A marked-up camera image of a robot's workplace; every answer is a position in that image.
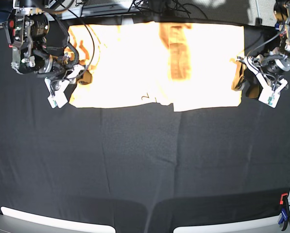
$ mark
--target equipment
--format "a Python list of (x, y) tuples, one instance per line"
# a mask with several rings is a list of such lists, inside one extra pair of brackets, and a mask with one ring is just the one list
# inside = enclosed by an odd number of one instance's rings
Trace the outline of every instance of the equipment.
[(50, 25), (44, 14), (48, 0), (14, 0), (15, 14), (11, 14), (4, 23), (9, 46), (12, 47), (11, 67), (19, 74), (36, 73), (37, 77), (44, 78), (49, 89), (49, 102), (53, 108), (62, 107), (68, 101), (64, 90), (69, 83), (75, 83), (86, 72), (79, 65), (79, 53), (69, 43), (69, 34), (62, 22), (55, 16), (60, 28), (66, 36), (65, 47), (69, 47), (74, 53), (74, 59), (69, 60), (67, 55), (54, 57), (47, 52), (45, 36)]
[[(56, 11), (48, 8), (49, 0), (14, 0), (13, 8), (15, 14), (5, 22), (4, 28), (7, 32), (9, 45), (13, 47), (12, 68), (19, 74), (34, 72), (37, 77), (45, 78), (50, 92), (49, 101), (51, 106), (63, 106), (67, 99), (61, 102), (57, 97), (63, 82), (68, 83), (81, 78), (87, 71), (89, 65), (79, 68), (79, 53), (69, 43), (69, 34), (60, 20), (54, 14), (60, 14), (69, 9), (74, 1), (71, 1), (63, 10)], [(53, 57), (47, 52), (45, 36), (49, 31), (49, 22), (44, 12), (51, 14), (59, 23), (67, 41), (65, 47), (75, 54), (73, 61), (68, 56)], [(258, 79), (262, 91), (259, 101), (275, 108), (283, 89), (288, 88), (288, 82), (284, 79), (284, 73), (290, 71), (290, 0), (276, 0), (274, 15), (277, 19), (277, 30), (279, 33), (257, 48), (251, 50), (246, 57), (238, 58), (238, 61), (248, 67)], [(280, 37), (279, 45), (272, 51), (258, 56), (251, 56), (252, 52), (271, 41)], [(237, 90), (243, 89), (244, 81), (240, 81)]]
[[(274, 15), (279, 33), (251, 50), (245, 58), (238, 58), (238, 61), (254, 73), (262, 86), (259, 101), (272, 108), (276, 107), (281, 91), (288, 88), (288, 82), (283, 77), (285, 72), (290, 71), (290, 1), (277, 0)], [(250, 56), (253, 51), (267, 45), (277, 37), (280, 37), (278, 47), (264, 55)]]

